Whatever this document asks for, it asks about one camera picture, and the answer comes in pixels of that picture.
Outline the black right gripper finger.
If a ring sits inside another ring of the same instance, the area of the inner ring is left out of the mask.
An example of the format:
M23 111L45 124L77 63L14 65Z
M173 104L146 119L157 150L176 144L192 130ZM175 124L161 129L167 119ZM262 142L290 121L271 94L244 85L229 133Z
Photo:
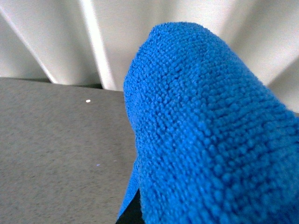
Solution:
M139 189L127 208L117 219L116 224L143 224Z

